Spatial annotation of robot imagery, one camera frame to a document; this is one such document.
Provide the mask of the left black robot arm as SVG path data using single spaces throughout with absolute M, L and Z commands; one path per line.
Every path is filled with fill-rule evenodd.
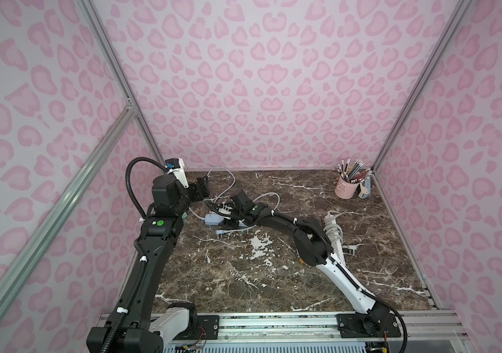
M 162 170 L 152 182 L 152 203 L 142 207 L 131 183 L 133 167 L 147 162 Z M 188 183 L 184 162 L 172 158 L 160 164 L 148 157 L 130 161 L 125 171 L 127 193 L 142 217 L 139 237 L 133 241 L 135 263 L 114 311 L 87 338 L 90 352 L 162 352 L 176 338 L 202 338 L 197 309 L 190 302 L 171 304 L 156 320 L 152 306 L 164 268 L 183 229 L 183 215 L 191 203 L 209 197 L 208 178 Z

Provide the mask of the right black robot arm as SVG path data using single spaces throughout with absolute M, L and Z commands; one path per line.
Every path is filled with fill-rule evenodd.
M 337 316 L 342 338 L 381 338 L 384 341 L 382 351 L 389 348 L 389 338 L 401 338 L 399 351 L 406 351 L 408 330 L 401 314 L 355 278 L 340 260 L 316 219 L 286 215 L 267 204 L 251 200 L 242 190 L 230 197 L 227 211 L 213 201 L 205 204 L 213 213 L 242 222 L 247 227 L 267 227 L 292 238 L 300 259 L 329 278 L 353 306 L 353 314 Z

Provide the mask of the light blue power strip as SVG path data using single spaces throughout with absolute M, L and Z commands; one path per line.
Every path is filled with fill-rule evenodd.
M 224 217 L 222 217 L 216 213 L 209 213 L 204 218 L 205 225 L 207 225 L 207 226 L 218 226 L 224 220 L 225 220 Z

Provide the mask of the white power strip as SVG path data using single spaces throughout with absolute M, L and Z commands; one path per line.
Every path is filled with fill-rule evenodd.
M 346 264 L 345 255 L 343 252 L 343 229 L 337 223 L 338 217 L 341 216 L 341 213 L 338 211 L 330 210 L 327 212 L 324 217 L 324 232 L 329 238 L 331 245 L 333 247 L 333 251 L 336 253 L 339 261 L 342 265 Z

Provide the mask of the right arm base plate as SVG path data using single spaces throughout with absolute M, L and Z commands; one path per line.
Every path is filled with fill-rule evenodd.
M 341 338 L 400 338 L 402 332 L 396 316 L 390 313 L 384 320 L 373 322 L 369 315 L 359 313 L 336 315 Z

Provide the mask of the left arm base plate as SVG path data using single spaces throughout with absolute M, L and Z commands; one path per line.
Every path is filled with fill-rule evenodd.
M 178 334 L 176 341 L 197 341 L 206 339 L 215 341 L 219 336 L 220 317 L 217 315 L 198 315 L 195 324 Z

